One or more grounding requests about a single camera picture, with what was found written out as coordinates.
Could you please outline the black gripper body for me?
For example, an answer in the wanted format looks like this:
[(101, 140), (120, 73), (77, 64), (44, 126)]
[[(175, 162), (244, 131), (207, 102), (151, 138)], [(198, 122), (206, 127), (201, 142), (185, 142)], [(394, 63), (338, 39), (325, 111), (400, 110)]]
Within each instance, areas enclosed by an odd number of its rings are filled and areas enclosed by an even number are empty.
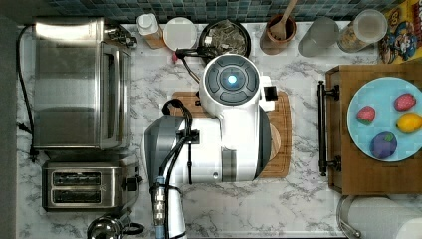
[(208, 64), (212, 59), (218, 56), (218, 51), (215, 47), (200, 46), (194, 49), (177, 49), (175, 51), (175, 56), (178, 59), (197, 57), (201, 58), (205, 64)]

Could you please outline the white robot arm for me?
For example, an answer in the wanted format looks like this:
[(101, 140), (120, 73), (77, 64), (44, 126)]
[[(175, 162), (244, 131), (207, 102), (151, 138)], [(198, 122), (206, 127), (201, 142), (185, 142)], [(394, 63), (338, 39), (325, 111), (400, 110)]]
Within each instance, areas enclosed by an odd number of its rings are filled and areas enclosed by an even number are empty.
[(225, 54), (206, 65), (199, 82), (205, 118), (179, 99), (164, 104), (142, 141), (155, 239), (186, 239), (182, 185), (252, 181), (264, 170), (275, 108), (265, 96), (270, 85), (248, 58)]

